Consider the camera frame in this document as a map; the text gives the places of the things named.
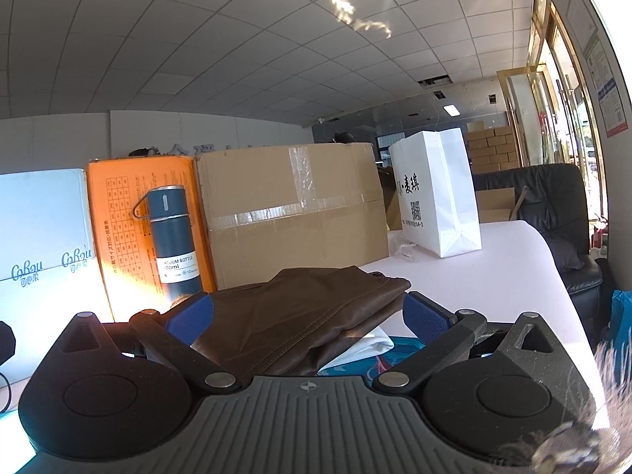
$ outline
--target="gray ribbed surface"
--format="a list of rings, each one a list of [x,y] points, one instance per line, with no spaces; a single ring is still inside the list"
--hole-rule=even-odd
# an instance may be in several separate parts
[[[483,474],[489,467],[434,437],[411,401],[375,394],[359,377],[257,377],[239,394],[206,398],[178,436],[149,453],[92,464],[39,454],[20,474]]]

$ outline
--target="blue thermos bottle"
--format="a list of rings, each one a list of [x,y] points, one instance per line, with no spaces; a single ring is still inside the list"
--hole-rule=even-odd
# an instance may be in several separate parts
[[[165,295],[173,304],[203,290],[186,193],[182,185],[168,185],[151,189],[145,198],[158,274]]]

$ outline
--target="black leather sofa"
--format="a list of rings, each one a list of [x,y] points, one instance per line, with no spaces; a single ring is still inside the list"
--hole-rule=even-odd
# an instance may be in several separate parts
[[[574,244],[584,262],[580,270],[560,272],[579,319],[591,341],[598,340],[604,324],[600,313],[602,272],[589,256],[589,216],[586,192],[579,169],[571,164],[521,167],[509,171],[473,175],[477,191],[513,187],[516,197],[529,187],[517,218],[539,232],[551,232]]]

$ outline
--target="triangular cutout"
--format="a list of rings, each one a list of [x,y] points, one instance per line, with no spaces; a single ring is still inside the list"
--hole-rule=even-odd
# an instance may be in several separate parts
[[[531,331],[525,337],[520,348],[526,351],[537,351],[538,353],[552,353],[553,348],[546,340],[542,331],[537,326],[531,328]]]
[[[73,330],[73,334],[64,344],[64,353],[76,353],[77,351],[96,350],[99,343],[95,338],[90,326],[80,324]]]

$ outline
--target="clear packing tape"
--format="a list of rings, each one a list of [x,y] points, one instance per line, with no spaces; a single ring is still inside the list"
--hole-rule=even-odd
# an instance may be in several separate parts
[[[288,148],[290,154],[290,165],[294,177],[297,203],[281,205],[270,209],[252,210],[250,212],[223,215],[211,218],[211,230],[219,231],[246,224],[254,224],[281,217],[301,215],[305,213],[321,212],[323,210],[342,209],[349,206],[351,202],[344,196],[316,197],[316,187],[312,177],[312,166],[310,155],[305,146],[295,146]],[[358,203],[364,203],[364,194],[361,194]]]

